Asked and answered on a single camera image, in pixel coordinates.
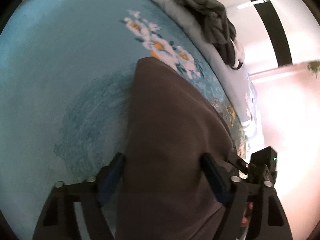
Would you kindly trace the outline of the person's right hand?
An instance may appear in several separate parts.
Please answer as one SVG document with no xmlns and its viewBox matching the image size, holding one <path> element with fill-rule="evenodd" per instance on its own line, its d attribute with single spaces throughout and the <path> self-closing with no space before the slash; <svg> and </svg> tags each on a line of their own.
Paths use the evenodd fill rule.
<svg viewBox="0 0 320 240">
<path fill-rule="evenodd" d="M 244 208 L 241 227 L 248 227 L 252 218 L 253 212 L 253 202 L 246 202 L 246 206 Z"/>
</svg>

